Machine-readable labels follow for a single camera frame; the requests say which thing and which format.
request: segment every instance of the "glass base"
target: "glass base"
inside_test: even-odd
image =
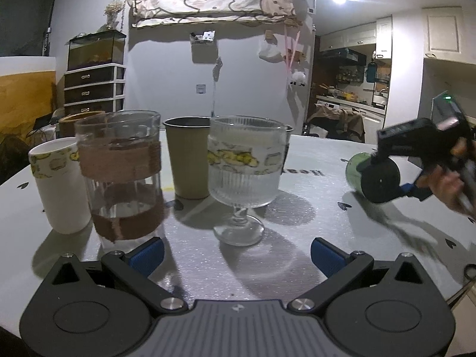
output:
[[[263,238],[263,223],[253,216],[246,216],[246,223],[236,225],[234,215],[213,227],[218,240],[238,247],[253,245]]]

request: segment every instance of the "ribbed gray panel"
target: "ribbed gray panel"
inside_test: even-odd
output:
[[[348,357],[312,317],[286,312],[279,300],[197,301],[161,319],[130,357]]]

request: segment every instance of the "human hand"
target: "human hand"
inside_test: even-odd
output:
[[[466,139],[460,138],[458,143],[451,150],[451,154],[461,157],[465,153]],[[466,213],[458,199],[464,187],[464,183],[460,179],[458,172],[445,171],[438,165],[429,175],[421,176],[416,181],[416,185],[419,188],[429,187],[433,194],[450,210]]]

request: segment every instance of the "clear glass tumbler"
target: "clear glass tumbler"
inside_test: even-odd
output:
[[[218,116],[210,121],[209,191],[234,207],[214,227],[217,238],[231,245],[253,245],[263,236],[263,223],[248,208],[270,203],[278,194],[286,146],[286,126],[248,116]]]
[[[120,111],[75,123],[79,164],[105,252],[129,252],[160,236],[160,114]]]

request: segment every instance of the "stemmed glass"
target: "stemmed glass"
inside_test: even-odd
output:
[[[214,227],[217,238],[231,245],[253,245],[263,223],[248,208],[270,203],[278,194],[286,145],[286,126],[250,116],[217,116],[210,121],[209,191],[234,208]]]

